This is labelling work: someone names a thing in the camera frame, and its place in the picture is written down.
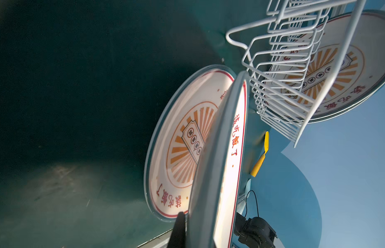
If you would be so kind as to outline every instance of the metal wire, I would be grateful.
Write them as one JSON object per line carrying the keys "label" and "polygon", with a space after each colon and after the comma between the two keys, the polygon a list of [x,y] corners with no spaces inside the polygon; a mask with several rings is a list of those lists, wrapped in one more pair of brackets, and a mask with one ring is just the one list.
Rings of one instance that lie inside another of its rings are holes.
{"label": "metal wire", "polygon": [[[250,190],[250,191],[252,191],[254,194],[255,194],[255,199],[256,199],[256,209],[257,209],[257,217],[259,217],[259,206],[257,205],[257,197],[256,197],[256,193],[253,191],[253,190]],[[246,212],[245,212],[245,216],[244,217],[246,217],[246,214],[248,213],[248,195],[249,195],[249,193],[250,193],[250,191],[248,192],[248,194],[246,194],[246,204],[245,204],[245,206],[246,206]]]}
{"label": "metal wire", "polygon": [[[294,146],[334,83],[365,1],[357,1],[331,75],[328,75],[316,99],[301,92],[309,63],[316,58],[330,11],[338,13],[355,0],[269,0],[266,9],[269,17],[226,33],[230,44],[245,49],[241,63],[250,75],[257,114],[262,121],[293,141]],[[235,32],[263,25],[267,25],[267,33],[254,37],[249,44],[230,38]],[[254,50],[254,44],[263,39],[268,40],[270,49]],[[270,59],[260,60],[263,55]],[[303,105],[302,99],[310,106]]]}

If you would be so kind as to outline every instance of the round plate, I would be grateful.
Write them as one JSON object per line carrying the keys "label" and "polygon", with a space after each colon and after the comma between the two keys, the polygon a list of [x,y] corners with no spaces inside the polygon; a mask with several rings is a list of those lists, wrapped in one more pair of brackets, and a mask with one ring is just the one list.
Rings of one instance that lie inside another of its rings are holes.
{"label": "round plate", "polygon": [[240,72],[228,90],[199,160],[187,221],[188,247],[231,245],[249,100],[247,78],[247,72]]}
{"label": "round plate", "polygon": [[155,127],[146,156],[145,197],[163,221],[188,212],[196,165],[214,115],[235,78],[212,65],[190,76],[175,92]]}
{"label": "round plate", "polygon": [[[327,74],[331,71],[331,63],[338,45],[344,38],[344,31],[350,18],[351,13],[346,13],[329,20],[326,24],[320,48],[316,53],[316,58],[308,66],[304,79],[302,92],[306,95],[316,99]],[[309,38],[302,36],[297,41],[307,41]],[[297,67],[280,66],[277,68],[277,70],[285,69],[297,69]],[[283,74],[276,76],[277,79],[292,79],[293,77]],[[286,83],[290,86],[295,85],[295,82]],[[384,83],[385,12],[365,11],[360,17],[338,77],[311,119],[324,120],[326,117],[334,117],[338,113],[344,113],[345,110],[367,99]],[[298,96],[291,97],[305,107],[312,105]],[[298,109],[287,101],[285,103]]]}

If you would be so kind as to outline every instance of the black cable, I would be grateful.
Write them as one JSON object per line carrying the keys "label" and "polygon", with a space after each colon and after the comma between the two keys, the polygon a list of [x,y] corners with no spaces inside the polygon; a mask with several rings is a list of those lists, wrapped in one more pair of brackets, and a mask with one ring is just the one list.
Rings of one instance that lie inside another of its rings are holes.
{"label": "black cable", "polygon": [[[257,197],[256,197],[256,193],[253,191],[253,190],[250,190],[250,191],[252,191],[253,192],[253,194],[255,195],[255,199],[256,199],[256,209],[257,209],[257,217],[259,217],[259,206],[257,205]],[[249,195],[249,193],[250,193],[250,191],[248,192],[248,194],[246,194],[246,200],[245,200],[245,202],[246,202],[246,213],[245,213],[245,216],[244,217],[246,217],[246,214],[248,213],[248,195]]]}

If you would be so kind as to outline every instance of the white wire rack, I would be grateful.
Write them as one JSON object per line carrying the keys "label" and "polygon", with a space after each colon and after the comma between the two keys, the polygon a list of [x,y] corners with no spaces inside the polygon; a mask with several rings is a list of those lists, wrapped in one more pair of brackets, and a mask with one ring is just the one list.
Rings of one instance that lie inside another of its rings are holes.
{"label": "white wire rack", "polygon": [[[296,147],[304,128],[333,85],[353,37],[365,0],[358,0],[347,25],[343,42],[334,57],[324,85],[312,98],[301,89],[308,65],[315,59],[320,40],[332,16],[356,0],[269,0],[267,18],[230,29],[227,41],[245,49],[242,64],[250,75],[257,113],[261,120],[294,142]],[[267,25],[267,33],[249,44],[230,38],[235,32]],[[267,39],[269,50],[255,50],[255,43]],[[268,56],[262,61],[260,56]]]}

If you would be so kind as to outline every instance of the light blue panel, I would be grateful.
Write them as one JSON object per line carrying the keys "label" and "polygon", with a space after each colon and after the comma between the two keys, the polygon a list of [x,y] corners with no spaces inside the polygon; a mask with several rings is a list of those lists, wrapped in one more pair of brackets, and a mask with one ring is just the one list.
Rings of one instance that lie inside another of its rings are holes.
{"label": "light blue panel", "polygon": [[[321,210],[305,176],[281,153],[288,143],[281,134],[270,131],[269,151],[259,173],[252,178],[251,189],[257,196],[260,217],[274,228],[285,247],[316,248],[322,232]],[[254,194],[247,205],[246,217],[257,216]],[[246,247],[236,236],[233,241]]]}
{"label": "light blue panel", "polygon": [[385,247],[385,85],[362,105],[308,125],[283,151],[312,185],[320,247]]}

